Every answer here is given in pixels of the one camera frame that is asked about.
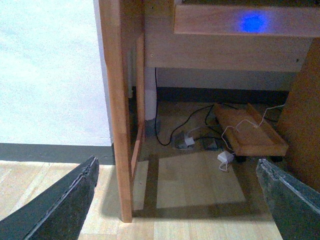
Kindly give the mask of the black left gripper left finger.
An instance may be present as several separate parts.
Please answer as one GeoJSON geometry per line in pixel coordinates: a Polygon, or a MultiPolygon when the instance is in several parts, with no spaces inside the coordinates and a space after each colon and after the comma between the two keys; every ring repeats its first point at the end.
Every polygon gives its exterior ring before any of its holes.
{"type": "Polygon", "coordinates": [[[29,203],[0,222],[2,240],[76,240],[99,178],[91,156],[29,203]]]}

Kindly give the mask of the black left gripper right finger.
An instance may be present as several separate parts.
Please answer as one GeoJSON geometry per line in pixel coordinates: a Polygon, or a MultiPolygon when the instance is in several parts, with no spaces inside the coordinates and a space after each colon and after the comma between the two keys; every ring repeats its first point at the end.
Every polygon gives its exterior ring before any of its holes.
{"type": "Polygon", "coordinates": [[[256,174],[264,199],[284,240],[320,238],[320,193],[265,158],[256,174]]]}

